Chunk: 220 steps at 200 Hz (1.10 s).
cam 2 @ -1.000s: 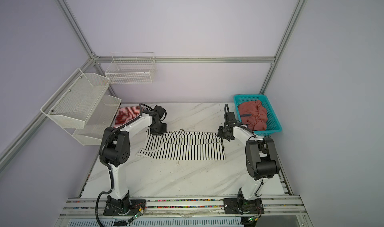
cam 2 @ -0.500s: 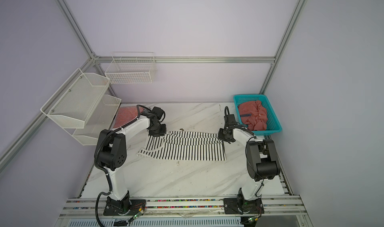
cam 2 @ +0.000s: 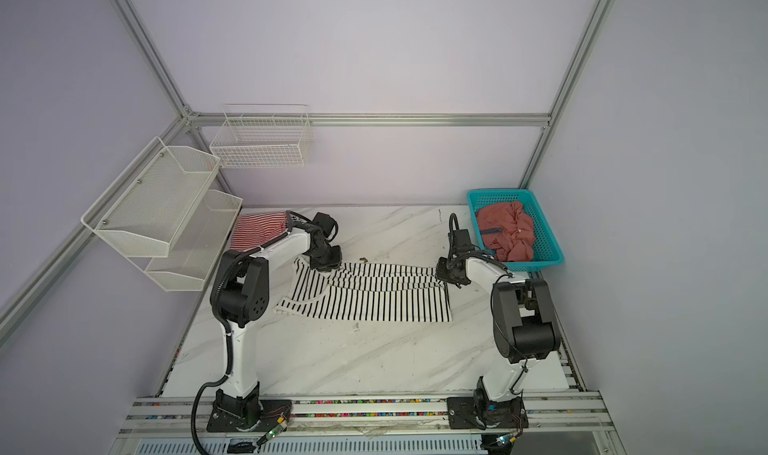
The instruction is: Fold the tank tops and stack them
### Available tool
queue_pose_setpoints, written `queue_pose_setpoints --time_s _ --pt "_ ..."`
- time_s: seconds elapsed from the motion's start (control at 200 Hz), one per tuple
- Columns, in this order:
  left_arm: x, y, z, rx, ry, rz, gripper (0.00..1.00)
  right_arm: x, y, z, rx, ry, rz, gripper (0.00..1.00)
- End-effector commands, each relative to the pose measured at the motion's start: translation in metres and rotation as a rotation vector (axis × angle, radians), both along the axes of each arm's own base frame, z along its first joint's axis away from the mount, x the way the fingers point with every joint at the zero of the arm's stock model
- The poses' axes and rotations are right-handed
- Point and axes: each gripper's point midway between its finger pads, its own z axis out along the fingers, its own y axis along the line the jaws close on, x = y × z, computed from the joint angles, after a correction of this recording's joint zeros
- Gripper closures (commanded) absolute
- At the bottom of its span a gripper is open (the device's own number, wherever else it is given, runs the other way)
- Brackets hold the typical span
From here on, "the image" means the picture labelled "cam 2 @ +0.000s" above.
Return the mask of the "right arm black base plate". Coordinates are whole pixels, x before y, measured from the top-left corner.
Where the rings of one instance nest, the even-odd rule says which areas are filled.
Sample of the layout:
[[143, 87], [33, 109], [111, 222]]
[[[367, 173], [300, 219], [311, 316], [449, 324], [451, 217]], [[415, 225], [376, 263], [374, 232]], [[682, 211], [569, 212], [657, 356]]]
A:
[[503, 402], [476, 401], [473, 397], [449, 397], [446, 400], [451, 429], [512, 429], [529, 427], [520, 397]]

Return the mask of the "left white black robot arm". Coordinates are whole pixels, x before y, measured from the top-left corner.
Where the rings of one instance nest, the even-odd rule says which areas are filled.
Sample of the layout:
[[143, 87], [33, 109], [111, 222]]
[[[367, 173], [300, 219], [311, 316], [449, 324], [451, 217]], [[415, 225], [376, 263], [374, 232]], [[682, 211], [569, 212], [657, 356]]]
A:
[[271, 271], [299, 256], [307, 257], [312, 268], [338, 268], [341, 248], [332, 244], [337, 234], [337, 221], [322, 212], [312, 218], [292, 211], [237, 218], [209, 298], [224, 337], [223, 375], [204, 385], [216, 390], [218, 416], [248, 425], [261, 418], [259, 380], [256, 370], [246, 366], [245, 338], [268, 308]]

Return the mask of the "dusty red tank top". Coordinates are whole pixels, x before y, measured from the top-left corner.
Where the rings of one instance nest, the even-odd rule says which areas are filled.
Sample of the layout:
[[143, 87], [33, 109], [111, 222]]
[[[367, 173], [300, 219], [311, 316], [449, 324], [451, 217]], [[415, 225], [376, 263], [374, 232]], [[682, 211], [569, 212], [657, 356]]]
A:
[[531, 262], [536, 242], [535, 224], [519, 201], [489, 205], [476, 212], [480, 238], [504, 263]]

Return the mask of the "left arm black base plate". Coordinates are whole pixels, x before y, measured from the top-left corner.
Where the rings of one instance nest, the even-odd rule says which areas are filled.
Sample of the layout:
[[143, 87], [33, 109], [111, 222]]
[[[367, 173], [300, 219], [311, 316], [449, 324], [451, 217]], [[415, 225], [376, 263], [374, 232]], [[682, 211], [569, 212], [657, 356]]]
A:
[[262, 432], [274, 428], [278, 418], [288, 419], [293, 403], [288, 399], [246, 399], [217, 394], [206, 430], [210, 433]]

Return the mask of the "black white striped tank top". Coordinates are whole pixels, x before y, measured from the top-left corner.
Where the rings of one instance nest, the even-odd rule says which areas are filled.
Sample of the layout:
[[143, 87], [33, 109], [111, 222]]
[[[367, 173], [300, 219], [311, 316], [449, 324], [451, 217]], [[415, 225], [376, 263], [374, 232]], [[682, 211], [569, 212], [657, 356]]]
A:
[[382, 263], [342, 263], [320, 272], [293, 262], [294, 276], [277, 313], [319, 320], [387, 323], [449, 323], [447, 284], [435, 270]]

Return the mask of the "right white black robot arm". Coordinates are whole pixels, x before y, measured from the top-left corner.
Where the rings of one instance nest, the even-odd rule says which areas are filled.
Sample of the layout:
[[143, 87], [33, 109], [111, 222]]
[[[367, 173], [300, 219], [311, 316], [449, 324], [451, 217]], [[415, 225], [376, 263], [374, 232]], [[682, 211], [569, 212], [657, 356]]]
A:
[[488, 293], [492, 335], [500, 362], [478, 379], [472, 410], [480, 425], [492, 412], [522, 406], [522, 383], [537, 362], [559, 350], [561, 334], [551, 294], [541, 279], [521, 278], [472, 243], [469, 231], [449, 219], [448, 254], [438, 259], [436, 278]]

